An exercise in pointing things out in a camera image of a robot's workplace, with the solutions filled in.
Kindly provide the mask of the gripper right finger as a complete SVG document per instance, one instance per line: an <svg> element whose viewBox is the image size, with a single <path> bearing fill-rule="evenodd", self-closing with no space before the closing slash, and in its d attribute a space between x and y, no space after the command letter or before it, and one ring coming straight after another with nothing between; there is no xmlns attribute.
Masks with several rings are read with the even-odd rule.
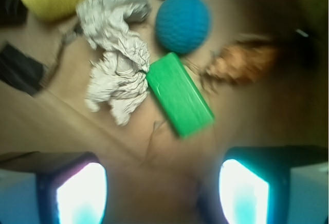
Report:
<svg viewBox="0 0 329 224"><path fill-rule="evenodd" d="M234 146L218 175L228 223L287 223L289 171L284 146Z"/></svg>

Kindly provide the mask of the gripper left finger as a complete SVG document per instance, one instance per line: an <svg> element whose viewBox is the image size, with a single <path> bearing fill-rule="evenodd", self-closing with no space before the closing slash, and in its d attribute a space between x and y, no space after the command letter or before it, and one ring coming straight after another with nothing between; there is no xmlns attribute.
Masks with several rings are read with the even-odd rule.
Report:
<svg viewBox="0 0 329 224"><path fill-rule="evenodd" d="M41 223L102 223L107 174L91 152L38 153L37 193Z"/></svg>

